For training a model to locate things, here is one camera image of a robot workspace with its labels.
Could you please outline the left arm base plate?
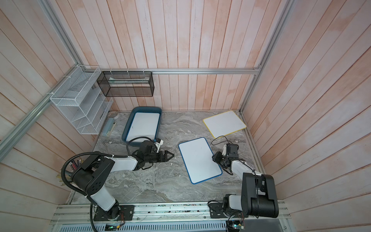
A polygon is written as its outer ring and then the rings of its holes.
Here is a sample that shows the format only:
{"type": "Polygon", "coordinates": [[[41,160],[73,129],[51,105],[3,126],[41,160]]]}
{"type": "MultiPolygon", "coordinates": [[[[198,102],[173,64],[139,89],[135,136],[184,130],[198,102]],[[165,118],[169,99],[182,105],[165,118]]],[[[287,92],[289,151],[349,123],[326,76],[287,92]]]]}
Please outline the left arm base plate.
{"type": "Polygon", "coordinates": [[[134,214],[134,205],[113,206],[109,211],[97,208],[94,221],[131,221],[134,214]]]}

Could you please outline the blue-framed whiteboard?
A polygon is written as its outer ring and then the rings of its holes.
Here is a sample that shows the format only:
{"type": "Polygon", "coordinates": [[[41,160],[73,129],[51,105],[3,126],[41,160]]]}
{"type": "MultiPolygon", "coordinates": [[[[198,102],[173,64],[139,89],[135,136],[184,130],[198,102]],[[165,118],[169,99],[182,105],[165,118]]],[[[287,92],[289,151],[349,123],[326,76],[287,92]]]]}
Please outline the blue-framed whiteboard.
{"type": "Polygon", "coordinates": [[[124,141],[137,137],[148,137],[155,139],[157,134],[157,126],[160,119],[160,113],[136,113],[133,119],[128,123],[128,131],[124,135],[124,141]]]}
{"type": "Polygon", "coordinates": [[[212,159],[213,153],[206,138],[183,142],[178,147],[192,184],[222,175],[222,169],[212,159]]]}

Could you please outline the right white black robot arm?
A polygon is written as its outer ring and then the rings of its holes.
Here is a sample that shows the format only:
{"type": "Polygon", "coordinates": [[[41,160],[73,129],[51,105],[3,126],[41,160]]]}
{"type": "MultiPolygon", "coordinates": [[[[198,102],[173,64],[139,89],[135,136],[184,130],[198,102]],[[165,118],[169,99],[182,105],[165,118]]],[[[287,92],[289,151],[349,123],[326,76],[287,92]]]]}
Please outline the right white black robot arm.
{"type": "Polygon", "coordinates": [[[239,157],[239,146],[227,143],[222,152],[212,156],[215,163],[227,174],[237,176],[242,181],[241,194],[226,194],[221,203],[223,214],[233,214],[277,218],[279,215],[278,199],[274,178],[262,174],[239,157]]]}

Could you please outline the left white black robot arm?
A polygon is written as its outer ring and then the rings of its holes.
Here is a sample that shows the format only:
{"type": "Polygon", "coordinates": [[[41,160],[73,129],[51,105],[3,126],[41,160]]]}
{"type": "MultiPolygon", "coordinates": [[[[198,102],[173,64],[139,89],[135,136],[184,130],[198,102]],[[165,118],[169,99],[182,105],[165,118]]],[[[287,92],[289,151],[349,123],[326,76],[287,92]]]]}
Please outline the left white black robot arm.
{"type": "Polygon", "coordinates": [[[145,140],[134,152],[127,145],[127,155],[115,156],[101,152],[81,153],[86,160],[71,174],[73,187],[77,187],[89,201],[100,210],[113,211],[116,217],[119,210],[118,201],[109,193],[105,182],[112,172],[143,170],[146,164],[168,162],[174,154],[161,151],[161,142],[145,140]]]}

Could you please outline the teal plastic storage box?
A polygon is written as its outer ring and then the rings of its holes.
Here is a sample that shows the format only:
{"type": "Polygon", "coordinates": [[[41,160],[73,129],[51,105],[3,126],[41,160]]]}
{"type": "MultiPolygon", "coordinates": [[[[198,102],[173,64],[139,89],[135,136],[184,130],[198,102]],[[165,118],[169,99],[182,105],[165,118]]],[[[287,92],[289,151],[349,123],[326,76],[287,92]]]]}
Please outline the teal plastic storage box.
{"type": "Polygon", "coordinates": [[[159,107],[152,107],[152,106],[139,106],[139,107],[135,107],[130,115],[129,115],[129,118],[127,120],[127,123],[125,125],[125,128],[124,128],[124,131],[123,131],[123,134],[122,134],[122,140],[124,143],[128,143],[126,141],[124,141],[124,135],[126,134],[126,132],[128,131],[128,123],[133,119],[134,115],[136,113],[139,113],[139,112],[144,112],[144,113],[160,113],[160,119],[159,119],[159,123],[158,123],[158,126],[157,126],[157,134],[158,134],[158,131],[159,131],[159,126],[160,126],[160,121],[161,121],[161,116],[162,116],[162,109],[159,108],[159,107]]]}

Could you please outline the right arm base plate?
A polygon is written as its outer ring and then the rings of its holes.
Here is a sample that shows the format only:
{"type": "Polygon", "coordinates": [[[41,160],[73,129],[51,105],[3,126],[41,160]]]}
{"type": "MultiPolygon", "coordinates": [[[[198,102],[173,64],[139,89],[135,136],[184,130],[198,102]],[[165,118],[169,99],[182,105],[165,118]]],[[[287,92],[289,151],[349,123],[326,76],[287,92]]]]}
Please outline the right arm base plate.
{"type": "Polygon", "coordinates": [[[211,218],[242,218],[243,213],[240,210],[235,210],[224,206],[223,203],[218,201],[209,201],[207,203],[209,207],[211,218]]]}

